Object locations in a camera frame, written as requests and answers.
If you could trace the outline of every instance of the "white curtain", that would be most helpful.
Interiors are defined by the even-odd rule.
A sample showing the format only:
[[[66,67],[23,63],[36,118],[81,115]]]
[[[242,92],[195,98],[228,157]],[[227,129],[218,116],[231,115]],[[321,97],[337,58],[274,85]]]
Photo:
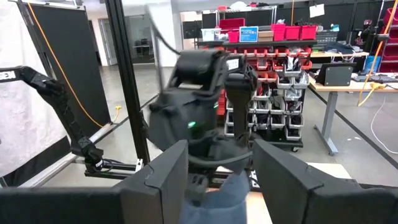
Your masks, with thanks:
[[[0,0],[0,68],[25,65],[46,74],[18,6]],[[0,177],[66,136],[60,120],[23,81],[0,83]]]

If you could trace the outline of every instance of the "desk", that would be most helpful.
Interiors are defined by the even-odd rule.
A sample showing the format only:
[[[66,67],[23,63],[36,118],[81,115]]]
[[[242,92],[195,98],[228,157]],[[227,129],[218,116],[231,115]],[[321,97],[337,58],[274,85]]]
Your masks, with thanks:
[[[343,54],[343,57],[366,57],[369,53],[367,52],[358,52],[353,54]],[[341,57],[339,53],[327,53],[327,52],[314,52],[311,53],[311,58],[320,58],[320,57]]]
[[[390,86],[393,86],[394,88],[398,88],[398,83],[389,83]],[[333,143],[333,141],[330,139],[330,132],[331,132],[331,126],[333,123],[333,117],[335,114],[336,110],[336,102],[337,102],[337,95],[339,91],[348,91],[348,92],[354,92],[354,91],[361,91],[363,87],[363,82],[355,82],[351,80],[351,83],[349,86],[323,86],[319,83],[315,82],[315,79],[310,77],[310,88],[315,90],[315,91],[329,91],[329,97],[328,97],[328,104],[326,105],[326,113],[325,113],[325,118],[323,119],[323,126],[322,128],[318,127],[317,125],[314,126],[314,128],[317,130],[318,134],[322,138],[323,143],[325,144],[326,148],[329,151],[329,155],[334,156],[335,154],[338,153],[338,150]],[[372,90],[371,84],[367,83],[365,86],[365,91],[370,91]],[[387,87],[382,90],[375,90],[378,92],[398,92],[398,90],[395,90],[393,88]]]
[[[351,179],[348,172],[341,164],[308,164],[334,177]],[[248,224],[272,224],[267,205],[264,202],[264,198],[262,197],[261,193],[249,192],[248,196],[246,197],[246,211],[248,216]]]

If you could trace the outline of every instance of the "orange cable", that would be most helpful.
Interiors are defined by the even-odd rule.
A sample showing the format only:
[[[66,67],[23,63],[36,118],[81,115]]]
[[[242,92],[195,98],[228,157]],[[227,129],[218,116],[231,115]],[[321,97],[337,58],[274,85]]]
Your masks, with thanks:
[[[392,12],[396,12],[397,3],[398,3],[398,0],[395,0],[395,2],[394,2],[394,7],[392,7]],[[390,19],[388,20],[387,26],[386,26],[386,28],[384,29],[384,33],[383,33],[383,34],[387,34],[387,32],[389,31],[389,28],[390,28],[390,25],[391,25],[391,22],[392,22],[392,18],[394,18],[394,15],[392,14],[392,12],[391,12],[391,15],[390,15]],[[377,50],[376,50],[376,54],[374,55],[372,67],[371,67],[371,69],[370,69],[368,75],[366,76],[365,82],[363,83],[362,90],[359,92],[358,106],[361,106],[361,105],[364,103],[364,101],[362,101],[362,92],[363,92],[363,90],[365,89],[365,86],[366,86],[366,84],[368,83],[369,77],[371,76],[371,74],[372,74],[372,72],[373,72],[374,65],[376,64],[377,56],[379,55],[379,51],[380,51],[380,49],[381,49],[381,45],[382,45],[382,44],[383,44],[383,41],[380,41],[379,46],[377,47]]]
[[[50,46],[50,43],[49,43],[49,41],[47,40],[47,37],[45,36],[44,31],[43,31],[43,29],[42,29],[42,27],[41,27],[39,21],[38,21],[37,18],[36,18],[36,15],[35,15],[35,12],[34,12],[33,9],[32,9],[32,6],[30,5],[30,3],[27,3],[27,5],[29,6],[30,11],[32,12],[33,18],[35,19],[35,21],[36,21],[36,23],[37,23],[37,27],[40,29],[40,31],[41,31],[41,33],[42,33],[42,35],[43,35],[43,38],[44,38],[45,42],[47,43],[47,46],[49,47],[52,56],[53,56],[54,59],[55,59],[55,62],[57,63],[58,67],[60,68],[60,70],[61,70],[61,72],[62,72],[63,77],[65,78],[65,81],[67,81],[67,84],[68,84],[68,86],[69,86],[69,89],[72,91],[73,96],[75,96],[75,98],[76,98],[76,100],[77,100],[77,103],[80,105],[80,108],[83,110],[83,112],[87,115],[87,117],[88,117],[92,122],[94,122],[96,125],[98,125],[99,127],[102,128],[103,125],[100,125],[98,122],[96,122],[96,121],[87,113],[86,109],[84,109],[83,105],[80,103],[80,100],[77,98],[75,91],[73,90],[72,86],[70,85],[69,80],[68,80],[67,76],[65,75],[65,72],[63,71],[63,69],[62,69],[62,67],[61,67],[61,65],[60,65],[60,62],[58,61],[57,57],[55,56],[54,51],[52,50],[52,48],[51,48],[51,46]]]

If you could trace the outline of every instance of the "label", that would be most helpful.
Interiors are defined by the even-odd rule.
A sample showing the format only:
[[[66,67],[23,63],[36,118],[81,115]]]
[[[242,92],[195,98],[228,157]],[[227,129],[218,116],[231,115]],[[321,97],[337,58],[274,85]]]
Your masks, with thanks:
[[[319,4],[310,7],[310,18],[325,15],[325,5]]]
[[[240,27],[239,41],[240,42],[257,42],[259,27]]]
[[[10,80],[17,78],[14,71],[0,72],[0,80]]]
[[[228,70],[237,69],[239,68],[239,59],[227,60],[226,64],[228,66]]]

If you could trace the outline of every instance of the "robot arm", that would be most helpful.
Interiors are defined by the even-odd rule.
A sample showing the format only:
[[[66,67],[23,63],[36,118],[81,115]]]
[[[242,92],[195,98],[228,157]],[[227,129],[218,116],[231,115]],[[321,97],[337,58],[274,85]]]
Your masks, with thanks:
[[[0,73],[6,76],[9,82],[22,80],[35,88],[39,95],[55,110],[66,129],[71,139],[72,153],[85,158],[89,172],[102,169],[103,150],[97,149],[81,131],[80,125],[76,122],[75,116],[68,106],[68,93],[59,81],[40,74],[30,67],[2,68]]]

